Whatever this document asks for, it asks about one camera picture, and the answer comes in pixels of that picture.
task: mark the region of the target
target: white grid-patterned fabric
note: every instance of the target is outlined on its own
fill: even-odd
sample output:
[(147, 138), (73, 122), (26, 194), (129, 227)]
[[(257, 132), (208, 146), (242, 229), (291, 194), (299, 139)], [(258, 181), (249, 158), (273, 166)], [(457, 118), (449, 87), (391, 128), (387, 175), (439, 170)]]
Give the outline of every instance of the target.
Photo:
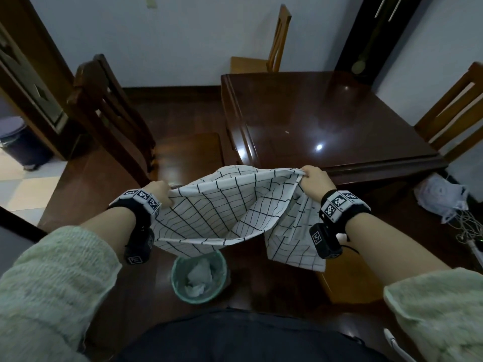
[(300, 187), (303, 174), (233, 165), (172, 189), (173, 206), (153, 224), (154, 245), (190, 258), (264, 234), (269, 259), (324, 271), (309, 234), (320, 204)]

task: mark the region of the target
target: light green knit sweater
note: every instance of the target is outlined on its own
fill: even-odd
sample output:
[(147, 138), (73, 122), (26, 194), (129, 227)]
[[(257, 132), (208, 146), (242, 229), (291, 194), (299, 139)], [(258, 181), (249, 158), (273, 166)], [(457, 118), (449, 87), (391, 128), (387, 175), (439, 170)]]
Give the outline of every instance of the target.
[[(80, 227), (25, 251), (0, 280), (0, 360), (86, 362), (77, 346), (120, 268), (114, 251)], [(384, 298), (426, 359), (483, 360), (480, 274), (429, 273), (386, 287)]]

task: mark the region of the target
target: floor tile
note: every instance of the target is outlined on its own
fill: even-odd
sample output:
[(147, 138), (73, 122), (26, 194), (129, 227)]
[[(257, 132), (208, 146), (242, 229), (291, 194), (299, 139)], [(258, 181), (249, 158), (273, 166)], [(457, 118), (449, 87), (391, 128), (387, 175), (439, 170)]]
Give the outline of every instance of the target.
[(24, 175), (24, 168), (18, 162), (5, 153), (0, 155), (0, 180), (22, 179)]
[(46, 207), (59, 178), (59, 176), (54, 176), (22, 180), (8, 202), (6, 209), (18, 211)]
[(31, 223), (32, 225), (37, 226), (40, 221), (40, 217), (42, 217), (42, 214), (44, 213), (44, 209), (45, 208), (23, 209), (20, 211), (12, 211), (12, 213)]
[(20, 179), (0, 181), (0, 206), (5, 207), (7, 205), (20, 182)]
[(49, 177), (49, 176), (61, 176), (64, 172), (67, 161), (62, 161), (58, 158), (51, 159), (48, 163), (43, 164), (40, 168), (34, 171), (26, 171), (25, 179), (33, 177)]

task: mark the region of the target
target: glossy tabletop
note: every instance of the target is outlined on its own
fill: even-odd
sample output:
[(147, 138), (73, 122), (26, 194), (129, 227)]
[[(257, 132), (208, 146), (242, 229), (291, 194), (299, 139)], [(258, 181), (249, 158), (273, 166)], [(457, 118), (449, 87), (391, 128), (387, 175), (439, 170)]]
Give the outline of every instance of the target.
[(369, 87), (344, 72), (224, 75), (222, 99), (244, 164), (316, 165), (339, 184), (446, 166)]

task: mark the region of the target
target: trash can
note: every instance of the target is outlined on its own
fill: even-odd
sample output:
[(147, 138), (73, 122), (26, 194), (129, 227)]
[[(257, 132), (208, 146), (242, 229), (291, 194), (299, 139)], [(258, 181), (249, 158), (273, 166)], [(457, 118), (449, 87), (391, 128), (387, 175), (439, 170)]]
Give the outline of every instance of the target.
[[(190, 272), (200, 264), (202, 260), (208, 261), (213, 280), (207, 285), (201, 295), (191, 297), (186, 291), (186, 286), (189, 285), (188, 274), (190, 274)], [(228, 267), (226, 266), (226, 260), (218, 250), (196, 258), (178, 257), (174, 261), (173, 268), (171, 269), (171, 285), (176, 296), (189, 304), (203, 304), (211, 301), (229, 284), (230, 277)]]
[(35, 170), (54, 155), (27, 127), (22, 117), (0, 118), (0, 148), (24, 170)]

